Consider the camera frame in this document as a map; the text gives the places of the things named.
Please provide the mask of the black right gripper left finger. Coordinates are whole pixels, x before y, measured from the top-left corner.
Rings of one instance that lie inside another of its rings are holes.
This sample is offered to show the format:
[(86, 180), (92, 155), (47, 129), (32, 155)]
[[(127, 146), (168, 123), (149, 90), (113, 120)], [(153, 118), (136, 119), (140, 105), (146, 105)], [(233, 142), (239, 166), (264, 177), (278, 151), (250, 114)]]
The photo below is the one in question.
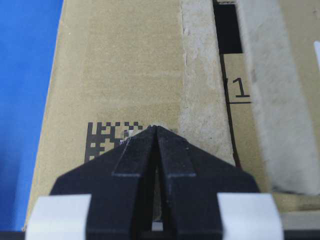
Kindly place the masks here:
[(59, 176), (48, 196), (36, 201), (28, 240), (130, 240), (139, 225), (147, 191), (144, 177), (157, 128)]

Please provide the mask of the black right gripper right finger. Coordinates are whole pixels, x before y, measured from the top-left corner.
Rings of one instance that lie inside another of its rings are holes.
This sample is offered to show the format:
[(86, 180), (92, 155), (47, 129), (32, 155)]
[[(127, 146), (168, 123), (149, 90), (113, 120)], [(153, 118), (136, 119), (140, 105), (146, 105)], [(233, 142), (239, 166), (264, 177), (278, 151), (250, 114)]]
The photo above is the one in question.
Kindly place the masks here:
[(170, 240), (282, 240), (272, 196), (249, 173), (159, 126), (156, 138)]

